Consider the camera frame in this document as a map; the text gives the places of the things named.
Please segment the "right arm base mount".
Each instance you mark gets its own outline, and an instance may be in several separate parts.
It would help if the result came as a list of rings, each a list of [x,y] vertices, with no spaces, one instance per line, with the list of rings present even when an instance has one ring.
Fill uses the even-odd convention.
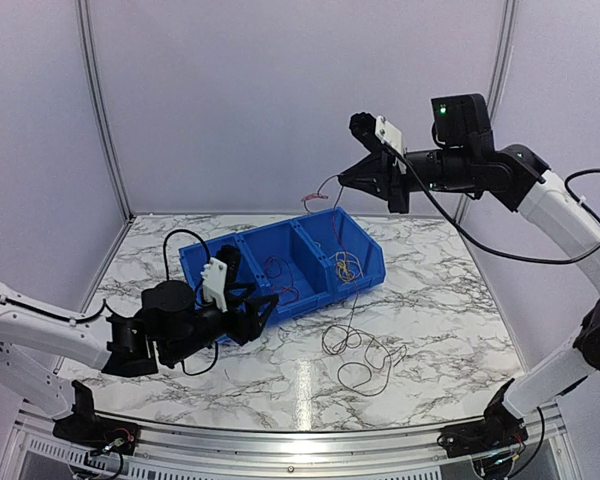
[[[449,458],[457,458],[520,445],[527,439],[524,424],[507,427],[498,420],[481,419],[443,427],[437,444]]]

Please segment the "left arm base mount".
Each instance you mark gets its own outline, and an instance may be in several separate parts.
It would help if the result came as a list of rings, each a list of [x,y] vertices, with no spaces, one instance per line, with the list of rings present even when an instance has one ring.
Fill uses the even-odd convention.
[[[136,423],[99,417],[94,420],[74,416],[54,422],[52,434],[61,440],[85,446],[98,454],[105,448],[123,455],[135,451],[140,426]]]

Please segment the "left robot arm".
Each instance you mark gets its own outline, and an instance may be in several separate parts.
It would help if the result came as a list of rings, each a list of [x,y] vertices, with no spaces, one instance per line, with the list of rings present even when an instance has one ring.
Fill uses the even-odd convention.
[[[0,384],[41,408],[86,445],[105,438],[106,423],[91,410],[79,382],[57,379],[30,351],[68,358],[106,375],[135,378],[175,368],[223,337],[244,345],[260,337],[278,304],[256,295],[253,283],[229,283],[227,266],[211,259],[202,295],[186,282],[166,280],[141,294],[132,316],[101,306],[91,315],[21,295],[0,282]]]

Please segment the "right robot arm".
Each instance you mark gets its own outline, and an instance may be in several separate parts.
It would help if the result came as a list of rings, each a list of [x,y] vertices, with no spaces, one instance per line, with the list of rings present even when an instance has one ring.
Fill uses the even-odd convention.
[[[600,372],[600,218],[567,180],[528,147],[497,149],[484,97],[479,93],[432,99],[433,150],[408,151],[402,132],[385,117],[359,112],[349,130],[367,156],[338,182],[386,201],[392,213],[409,211],[413,192],[458,193],[477,200],[489,193],[536,226],[564,253],[551,265],[575,265],[599,295],[574,336],[531,371],[503,385],[480,421],[446,430],[450,442],[478,440],[495,448],[521,431],[524,417]]]

